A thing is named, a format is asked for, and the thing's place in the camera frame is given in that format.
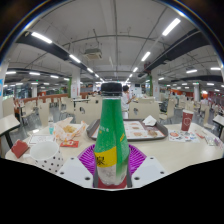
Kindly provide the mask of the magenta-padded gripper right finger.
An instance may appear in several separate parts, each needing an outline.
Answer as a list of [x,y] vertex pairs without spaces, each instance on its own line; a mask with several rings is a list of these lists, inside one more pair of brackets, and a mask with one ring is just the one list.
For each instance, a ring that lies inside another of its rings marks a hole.
[[146,156],[133,145],[129,149],[128,188],[140,188],[166,176],[165,168],[154,156]]

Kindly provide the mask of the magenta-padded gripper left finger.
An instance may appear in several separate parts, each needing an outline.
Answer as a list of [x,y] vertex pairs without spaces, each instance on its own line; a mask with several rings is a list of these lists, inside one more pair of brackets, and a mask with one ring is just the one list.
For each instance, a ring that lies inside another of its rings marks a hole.
[[94,147],[95,145],[91,145],[77,157],[70,157],[58,171],[57,176],[84,188],[96,188],[98,174]]

